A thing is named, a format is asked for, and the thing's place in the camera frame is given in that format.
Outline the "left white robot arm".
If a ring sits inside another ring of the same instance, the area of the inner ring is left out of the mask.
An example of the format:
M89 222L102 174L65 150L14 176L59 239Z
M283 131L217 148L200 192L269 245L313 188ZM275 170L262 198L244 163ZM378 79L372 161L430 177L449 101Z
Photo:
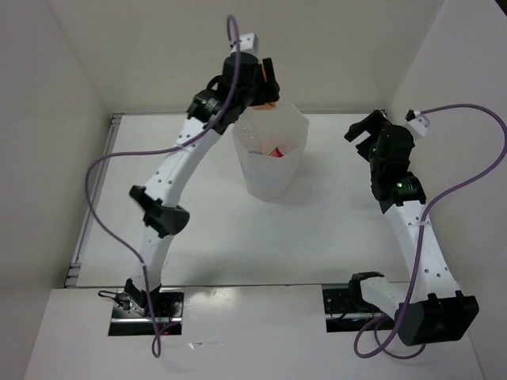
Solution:
M129 276L124 292L138 315L152 315L158 307L170 244L189 222L189 213L178 203L196 167L248 107L272 104L279 98L280 86L270 58L232 54L224 61L222 74L193 98L175 143L176 152L169 153L145 184L131 187L129 196L144 212L143 261Z

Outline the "red label water bottle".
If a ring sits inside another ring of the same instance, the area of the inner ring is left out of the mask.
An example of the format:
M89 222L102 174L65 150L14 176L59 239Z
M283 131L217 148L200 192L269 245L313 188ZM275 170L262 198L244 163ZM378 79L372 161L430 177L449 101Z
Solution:
M269 156L274 158L282 158L297 149L298 147L294 145L279 144L269 153Z

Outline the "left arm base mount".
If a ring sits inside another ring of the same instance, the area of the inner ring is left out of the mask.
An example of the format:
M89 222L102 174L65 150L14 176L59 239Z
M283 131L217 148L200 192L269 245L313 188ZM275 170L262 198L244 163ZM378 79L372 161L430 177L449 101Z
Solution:
M154 327L147 314L135 308L121 290L100 290L97 295L112 300L112 315L109 325L110 336L153 336ZM182 289L162 288L154 299L155 322L163 336L180 336L184 306Z

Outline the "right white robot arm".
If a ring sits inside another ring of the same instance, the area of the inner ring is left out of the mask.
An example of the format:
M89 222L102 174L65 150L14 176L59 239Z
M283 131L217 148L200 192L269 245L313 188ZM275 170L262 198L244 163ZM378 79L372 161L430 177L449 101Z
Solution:
M423 116L407 126L393 124L380 110L354 123L345 134L370 167L371 190L391 224L402 250L410 283L402 292L379 272L352 276L347 293L356 311L374 306L399 325L396 333L407 346L460 340L479 312L473 295L465 295L452 276L429 217L419 179L409 170L414 136L423 135L429 122Z

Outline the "blue label clear bottle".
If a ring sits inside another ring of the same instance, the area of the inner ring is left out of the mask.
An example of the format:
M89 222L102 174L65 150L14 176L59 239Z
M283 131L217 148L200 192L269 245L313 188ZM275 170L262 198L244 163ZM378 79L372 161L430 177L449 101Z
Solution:
M258 128L255 125L251 123L242 125L239 128L238 140L248 153L262 154Z

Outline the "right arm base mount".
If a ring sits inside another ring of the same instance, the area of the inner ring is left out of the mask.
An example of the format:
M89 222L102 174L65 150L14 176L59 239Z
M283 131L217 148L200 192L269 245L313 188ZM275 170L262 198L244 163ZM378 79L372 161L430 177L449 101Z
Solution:
M373 305L353 303L345 284L323 286L322 300L328 333L358 332L367 322L381 315Z

